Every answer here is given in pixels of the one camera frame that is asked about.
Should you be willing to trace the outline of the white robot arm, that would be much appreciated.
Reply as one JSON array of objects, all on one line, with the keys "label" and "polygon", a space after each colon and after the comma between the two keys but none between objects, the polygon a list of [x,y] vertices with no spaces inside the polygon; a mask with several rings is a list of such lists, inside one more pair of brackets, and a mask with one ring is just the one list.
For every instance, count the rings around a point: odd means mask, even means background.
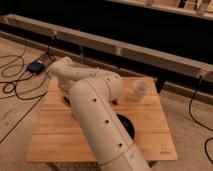
[{"label": "white robot arm", "polygon": [[100,68],[75,67],[69,57],[50,65],[101,171],[151,171],[141,150],[111,106],[123,90],[122,77]]}]

